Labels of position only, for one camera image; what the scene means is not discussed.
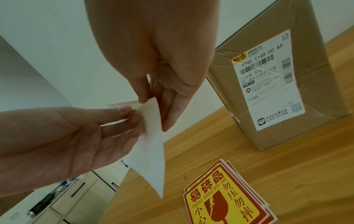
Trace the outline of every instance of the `wooden table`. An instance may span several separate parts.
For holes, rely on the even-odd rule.
[[[326,48],[353,111],[354,27]],[[231,161],[283,224],[354,223],[353,116],[260,152],[222,108],[164,147],[163,200],[130,170],[101,224],[189,223],[183,189],[220,158]]]

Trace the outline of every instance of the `stack of stickers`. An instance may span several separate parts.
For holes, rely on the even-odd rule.
[[[219,160],[184,189],[192,224],[269,224],[278,221],[229,161]]]

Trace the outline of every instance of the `drawer handle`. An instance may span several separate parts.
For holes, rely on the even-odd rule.
[[[76,195],[76,193],[82,188],[82,186],[84,186],[85,185],[85,182],[83,182],[83,184],[79,187],[79,189],[77,189],[76,191],[75,191],[75,193],[73,193],[73,195],[71,195],[71,197],[74,197],[75,195]]]
[[[112,182],[112,185],[115,186],[116,188],[118,188],[118,186],[114,182]]]

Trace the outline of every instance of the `cardboard box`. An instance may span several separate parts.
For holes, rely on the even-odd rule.
[[[207,79],[264,150],[349,114],[310,0],[278,0],[221,44]]]

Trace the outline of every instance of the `yellow logo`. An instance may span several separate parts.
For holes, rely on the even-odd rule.
[[[241,54],[241,55],[239,55],[239,56],[237,56],[237,57],[234,57],[234,58],[232,59],[232,62],[233,62],[234,64],[237,64],[237,63],[240,63],[241,61],[245,60],[246,58],[247,58],[247,54],[246,54],[246,53],[243,53],[243,54]]]

